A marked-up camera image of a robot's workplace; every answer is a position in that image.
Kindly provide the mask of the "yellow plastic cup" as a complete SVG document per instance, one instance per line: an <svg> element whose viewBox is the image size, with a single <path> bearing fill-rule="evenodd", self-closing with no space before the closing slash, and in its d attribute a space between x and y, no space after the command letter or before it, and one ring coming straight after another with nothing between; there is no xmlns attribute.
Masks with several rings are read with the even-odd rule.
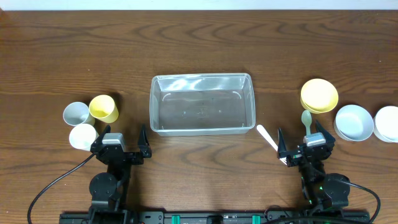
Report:
<svg viewBox="0 0 398 224"><path fill-rule="evenodd" d="M98 95L89 104L90 114L105 123L113 123L119 117L115 101L109 95Z"/></svg>

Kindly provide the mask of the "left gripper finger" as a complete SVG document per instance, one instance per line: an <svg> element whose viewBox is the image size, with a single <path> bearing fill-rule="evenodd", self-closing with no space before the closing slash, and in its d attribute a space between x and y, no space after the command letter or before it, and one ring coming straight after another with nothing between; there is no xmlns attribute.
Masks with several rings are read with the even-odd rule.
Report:
<svg viewBox="0 0 398 224"><path fill-rule="evenodd" d="M147 139L146 126L144 124L141 126L137 145L141 152L150 152L150 144Z"/></svg>
<svg viewBox="0 0 398 224"><path fill-rule="evenodd" d="M99 136L93 141L93 143L91 144L92 146L100 146L103 143L103 138L105 136L105 134L110 133L111 131L111 127L110 125L107 125L103 132L101 134L99 134Z"/></svg>

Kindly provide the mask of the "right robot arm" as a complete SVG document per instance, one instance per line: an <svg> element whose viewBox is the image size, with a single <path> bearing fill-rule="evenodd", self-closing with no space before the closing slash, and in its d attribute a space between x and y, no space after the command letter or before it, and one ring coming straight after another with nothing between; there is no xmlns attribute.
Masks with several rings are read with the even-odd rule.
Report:
<svg viewBox="0 0 398 224"><path fill-rule="evenodd" d="M286 148L282 130L278 129L277 157L286 159L287 167L298 167L302 175L303 194L314 207L320 210L346 207L349 204L350 186L344 182L349 178L337 173L327 174L323 164L331 156L335 138L318 121L315 127L321 143L311 146L303 143L294 150Z"/></svg>

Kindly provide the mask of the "white plastic cup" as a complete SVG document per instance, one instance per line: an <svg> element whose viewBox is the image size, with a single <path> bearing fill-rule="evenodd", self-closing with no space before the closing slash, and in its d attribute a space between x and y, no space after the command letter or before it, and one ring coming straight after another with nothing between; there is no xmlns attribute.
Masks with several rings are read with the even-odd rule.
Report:
<svg viewBox="0 0 398 224"><path fill-rule="evenodd" d="M90 124L79 124L69 134L69 143L75 149L90 151L91 145L99 136L96 129Z"/></svg>

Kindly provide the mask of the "grey plastic cup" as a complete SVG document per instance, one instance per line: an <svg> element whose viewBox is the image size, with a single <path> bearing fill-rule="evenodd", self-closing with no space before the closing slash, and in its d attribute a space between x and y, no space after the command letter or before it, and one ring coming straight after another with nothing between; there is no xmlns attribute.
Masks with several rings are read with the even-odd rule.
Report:
<svg viewBox="0 0 398 224"><path fill-rule="evenodd" d="M89 107L82 102L70 103L63 111L63 120L70 126L79 124L95 124L95 118L92 117Z"/></svg>

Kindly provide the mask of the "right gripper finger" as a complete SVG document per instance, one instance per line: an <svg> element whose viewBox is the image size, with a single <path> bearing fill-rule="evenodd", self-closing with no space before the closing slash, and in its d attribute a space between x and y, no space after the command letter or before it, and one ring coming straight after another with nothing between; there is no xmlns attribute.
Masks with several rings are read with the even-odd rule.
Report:
<svg viewBox="0 0 398 224"><path fill-rule="evenodd" d="M278 129L278 138L279 138L279 142L278 142L277 152L278 153L286 153L287 149L286 149L286 146L285 146L285 141L284 141L284 137L283 137L283 133L282 133L282 129L281 128Z"/></svg>
<svg viewBox="0 0 398 224"><path fill-rule="evenodd" d="M322 133L323 137L326 140L326 143L335 143L335 138L320 124L320 122L316 119L315 120L315 128L318 133Z"/></svg>

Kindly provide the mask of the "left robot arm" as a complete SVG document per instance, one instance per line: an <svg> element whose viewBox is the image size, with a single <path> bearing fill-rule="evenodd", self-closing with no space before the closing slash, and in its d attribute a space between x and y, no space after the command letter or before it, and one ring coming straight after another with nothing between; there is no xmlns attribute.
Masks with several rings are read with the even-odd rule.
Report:
<svg viewBox="0 0 398 224"><path fill-rule="evenodd" d="M144 159L152 157L145 126L141 127L137 146L138 151L127 152L123 135L112 133L109 125L91 144L92 155L108 168L106 172L94 176L90 182L89 190L92 196L89 209L90 222L94 222L95 217L104 214L109 217L123 214L123 220L127 220L128 212L123 206L131 178L131 167L142 165Z"/></svg>

